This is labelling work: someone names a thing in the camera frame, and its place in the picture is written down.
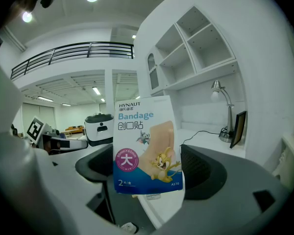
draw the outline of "cartoon cat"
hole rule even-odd
[[[181,162],[176,162],[175,164],[171,165],[171,157],[168,157],[168,152],[171,150],[171,147],[168,147],[164,153],[160,153],[156,158],[157,162],[151,162],[154,167],[159,168],[161,171],[158,175],[153,174],[151,179],[159,179],[162,182],[170,183],[173,180],[173,176],[180,170],[176,171],[174,174],[168,176],[168,171],[173,167],[177,167],[181,164]]]
[[[145,144],[145,143],[149,144],[150,135],[141,131],[141,136],[136,141],[142,144]]]

